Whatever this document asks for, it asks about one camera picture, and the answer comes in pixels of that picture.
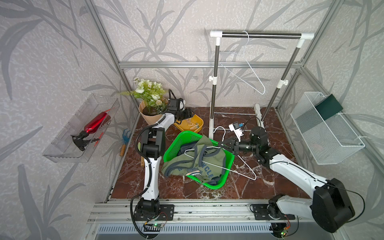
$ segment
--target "brown marble surface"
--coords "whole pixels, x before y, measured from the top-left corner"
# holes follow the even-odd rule
[[[195,114],[204,120],[203,129],[199,134],[208,136],[209,128],[209,108],[193,108]],[[231,112],[231,113],[254,113],[253,108],[215,108],[216,112]],[[215,126],[223,126],[228,128],[228,125],[233,122],[245,123],[251,116],[246,115],[223,115],[215,114]],[[273,148],[280,151],[289,159],[295,161],[290,144],[283,128],[277,118],[274,109],[271,109],[266,116],[265,128],[269,135],[269,141]],[[248,121],[245,129],[251,129],[256,126],[256,119],[252,118]],[[136,139],[139,131],[147,126],[144,119],[140,117],[137,128],[134,132],[133,139]],[[166,132],[166,146],[171,145],[173,140],[180,133],[175,126],[171,126]],[[224,131],[217,130],[214,135],[214,140],[221,141]],[[228,132],[227,137],[234,137],[233,132]],[[159,195],[161,199],[270,199],[277,194],[286,194],[292,197],[309,198],[308,195],[300,188],[294,185],[291,181],[281,176],[280,174],[268,170],[264,166],[257,163],[251,153],[240,154],[246,163],[253,169],[257,175],[255,181],[236,173],[230,172],[225,185],[218,190],[211,190],[194,180],[184,176],[164,177],[161,172],[159,176]],[[238,158],[232,165],[232,170],[236,170],[244,175],[253,177],[252,172]],[[133,147],[131,142],[126,159],[119,173],[119,178],[112,192],[112,198],[129,199],[143,190],[144,186],[144,167],[140,166],[139,154]]]

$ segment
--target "clothing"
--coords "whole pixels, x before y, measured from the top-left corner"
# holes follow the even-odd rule
[[[212,146],[211,140],[206,136],[202,136],[197,142],[182,145],[178,156],[171,161],[165,162],[161,172],[166,177],[169,175],[194,175],[202,183],[207,182],[210,185],[217,185],[220,177],[225,174],[225,169],[211,164],[225,167],[226,156],[222,148],[207,148]],[[187,149],[192,149],[186,154],[193,158],[184,154]]]

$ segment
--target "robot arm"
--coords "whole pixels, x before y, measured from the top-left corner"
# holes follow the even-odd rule
[[[135,217],[138,216],[138,218],[151,219],[160,214],[159,164],[166,150],[166,130],[174,122],[191,118],[194,115],[190,108],[184,107],[185,101],[182,98],[171,98],[171,92],[169,90],[169,103],[163,116],[154,125],[143,129],[136,139],[137,141],[141,136],[139,154],[145,158],[144,191],[138,195],[142,197],[135,208]]]
[[[254,127],[249,141],[240,142],[232,138],[219,144],[236,155],[240,151],[252,152],[260,164],[283,175],[311,198],[277,195],[269,200],[270,216],[282,213],[306,217],[315,220],[323,229],[333,233],[355,215],[342,182],[337,179],[327,180],[309,172],[271,148],[264,128]]]

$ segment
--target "flower pot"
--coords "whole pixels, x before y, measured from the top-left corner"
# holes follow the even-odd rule
[[[143,109],[146,107],[145,105],[145,102],[142,101],[139,105],[139,112],[141,114],[141,116],[144,118],[144,120],[147,122],[148,125],[153,125],[155,124],[162,116],[162,114],[158,114],[158,115],[154,115],[154,116],[147,116],[147,115],[144,115],[142,112],[143,112]]]

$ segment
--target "white bracket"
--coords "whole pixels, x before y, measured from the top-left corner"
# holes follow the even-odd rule
[[[279,82],[277,83],[277,88],[281,88],[283,85],[288,85],[288,80],[279,80]]]
[[[217,85],[217,77],[209,76],[209,81],[212,82],[212,85]]]

